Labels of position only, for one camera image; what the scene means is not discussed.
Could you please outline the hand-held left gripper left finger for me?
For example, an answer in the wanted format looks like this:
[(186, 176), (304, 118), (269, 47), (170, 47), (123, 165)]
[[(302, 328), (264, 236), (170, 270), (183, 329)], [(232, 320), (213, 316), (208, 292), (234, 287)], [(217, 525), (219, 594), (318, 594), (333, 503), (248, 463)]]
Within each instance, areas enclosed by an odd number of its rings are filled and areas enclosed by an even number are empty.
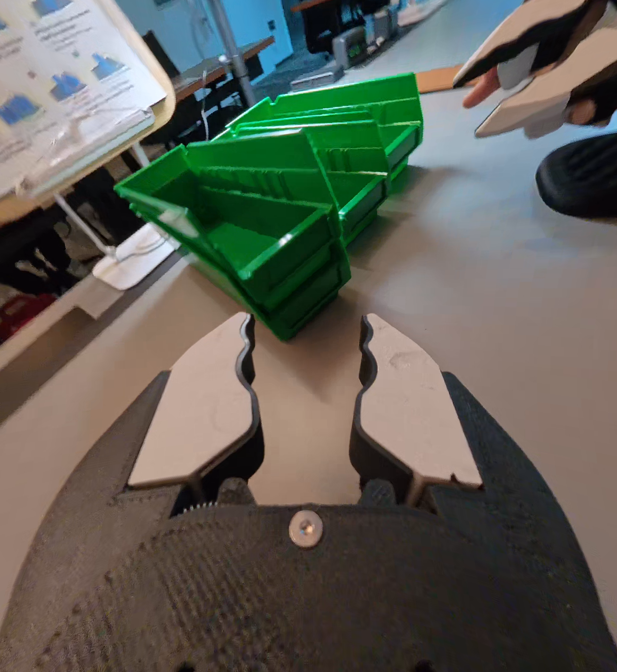
[(127, 484), (188, 485), (215, 492), (262, 466), (260, 405), (252, 387), (255, 318), (237, 313), (171, 367)]

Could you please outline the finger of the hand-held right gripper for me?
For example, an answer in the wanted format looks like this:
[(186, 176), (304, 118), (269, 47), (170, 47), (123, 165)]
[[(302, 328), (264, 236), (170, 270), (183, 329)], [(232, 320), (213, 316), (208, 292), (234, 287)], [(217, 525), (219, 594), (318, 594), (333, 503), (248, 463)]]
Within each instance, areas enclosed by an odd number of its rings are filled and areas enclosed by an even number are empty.
[(588, 1), (526, 1), (496, 27), (462, 66), (453, 88), (463, 88), (492, 68), (550, 41), (559, 56), (588, 10)]
[(524, 128), (542, 135), (553, 132), (564, 123), (570, 103), (612, 83), (617, 83), (617, 28), (602, 28), (581, 41), (563, 63), (505, 98), (475, 136), (483, 139)]

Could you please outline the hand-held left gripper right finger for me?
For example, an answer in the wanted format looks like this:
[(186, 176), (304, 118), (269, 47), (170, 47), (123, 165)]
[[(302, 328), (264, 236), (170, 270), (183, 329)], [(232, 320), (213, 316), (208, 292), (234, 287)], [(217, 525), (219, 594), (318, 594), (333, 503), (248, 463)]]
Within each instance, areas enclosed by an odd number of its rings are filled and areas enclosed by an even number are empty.
[(360, 353), (349, 460), (361, 486), (381, 480), (394, 491), (480, 489), (482, 476), (435, 360), (374, 313), (362, 317)]

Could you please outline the green plastic bin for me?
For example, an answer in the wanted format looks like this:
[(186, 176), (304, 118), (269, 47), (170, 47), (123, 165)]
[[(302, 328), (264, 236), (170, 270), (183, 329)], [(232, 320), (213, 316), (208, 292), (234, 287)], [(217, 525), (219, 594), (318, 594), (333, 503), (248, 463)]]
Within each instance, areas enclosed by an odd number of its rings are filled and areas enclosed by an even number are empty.
[(251, 294), (293, 288), (325, 248), (347, 264), (335, 194), (302, 131), (177, 147), (115, 191)]
[(302, 130), (327, 174), (350, 244), (376, 217), (389, 184), (384, 136), (365, 108), (349, 112), (314, 111), (232, 123), (220, 137), (234, 139)]
[(312, 133), (329, 171), (386, 173), (389, 183), (423, 139), (412, 73), (279, 96), (265, 121)]
[(189, 263), (281, 341), (291, 340), (350, 279), (327, 208), (213, 192), (206, 222), (186, 208), (130, 208), (179, 243)]

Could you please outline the light grey desk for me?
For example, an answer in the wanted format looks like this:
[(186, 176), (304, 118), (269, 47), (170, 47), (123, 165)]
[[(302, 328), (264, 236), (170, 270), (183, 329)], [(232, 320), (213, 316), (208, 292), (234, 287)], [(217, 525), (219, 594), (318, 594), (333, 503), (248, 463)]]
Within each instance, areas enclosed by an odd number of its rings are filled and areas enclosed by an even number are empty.
[[(560, 216), (533, 175), (591, 136), (476, 140), (459, 91), (423, 100), (425, 141), (349, 254), (352, 279), (287, 343), (257, 325), (263, 505), (354, 503), (348, 457), (369, 313), (455, 374), (564, 509), (617, 643), (617, 223)], [(239, 311), (180, 255), (146, 288), (92, 278), (0, 348), (0, 625), (42, 518), (161, 371)]]

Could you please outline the black round pad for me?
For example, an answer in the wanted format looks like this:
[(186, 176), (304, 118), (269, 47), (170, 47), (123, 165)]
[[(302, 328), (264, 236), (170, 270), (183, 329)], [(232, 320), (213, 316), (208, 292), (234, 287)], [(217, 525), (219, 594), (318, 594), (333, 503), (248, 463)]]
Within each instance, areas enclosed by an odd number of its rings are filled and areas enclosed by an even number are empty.
[(535, 176), (553, 211), (585, 219), (617, 219), (617, 132), (556, 149)]

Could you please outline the grey equipment box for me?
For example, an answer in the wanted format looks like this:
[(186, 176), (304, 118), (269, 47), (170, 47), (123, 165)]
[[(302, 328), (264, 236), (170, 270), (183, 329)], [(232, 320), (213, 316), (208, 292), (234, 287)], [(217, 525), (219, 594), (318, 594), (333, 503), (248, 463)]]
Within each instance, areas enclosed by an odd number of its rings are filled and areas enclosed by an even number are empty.
[(366, 60), (368, 42), (365, 26), (356, 26), (334, 37), (332, 53), (337, 65), (344, 70)]

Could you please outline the red plastic container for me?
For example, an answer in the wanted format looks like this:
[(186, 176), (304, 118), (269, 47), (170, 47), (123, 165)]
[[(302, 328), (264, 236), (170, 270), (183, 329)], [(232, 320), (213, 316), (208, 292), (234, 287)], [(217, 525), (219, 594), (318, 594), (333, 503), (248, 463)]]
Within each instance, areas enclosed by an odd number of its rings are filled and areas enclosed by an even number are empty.
[(56, 301), (52, 294), (19, 294), (0, 308), (0, 340), (7, 341)]

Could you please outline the metal stand pole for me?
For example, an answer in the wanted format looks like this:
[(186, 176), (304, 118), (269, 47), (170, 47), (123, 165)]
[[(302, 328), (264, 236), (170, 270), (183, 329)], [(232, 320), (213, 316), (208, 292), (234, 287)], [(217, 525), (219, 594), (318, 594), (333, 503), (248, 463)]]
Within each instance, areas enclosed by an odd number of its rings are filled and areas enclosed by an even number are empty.
[(205, 3), (214, 19), (225, 55), (231, 64), (234, 79), (239, 84), (247, 107), (252, 107), (256, 103), (254, 90), (251, 86), (245, 59), (237, 45), (225, 7), (221, 1), (205, 1)]

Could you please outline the long wooden table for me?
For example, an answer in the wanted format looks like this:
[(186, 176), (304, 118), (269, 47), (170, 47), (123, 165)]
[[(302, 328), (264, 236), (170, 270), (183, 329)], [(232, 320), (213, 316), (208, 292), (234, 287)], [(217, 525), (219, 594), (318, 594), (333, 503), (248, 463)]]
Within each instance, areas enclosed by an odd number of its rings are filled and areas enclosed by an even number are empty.
[[(250, 80), (253, 81), (263, 74), (260, 54), (270, 46), (274, 46), (275, 43), (276, 39), (269, 36), (239, 48)], [(181, 102), (203, 88), (215, 86), (221, 79), (232, 74), (233, 66), (230, 65), (226, 56), (204, 59), (171, 79), (176, 102)]]

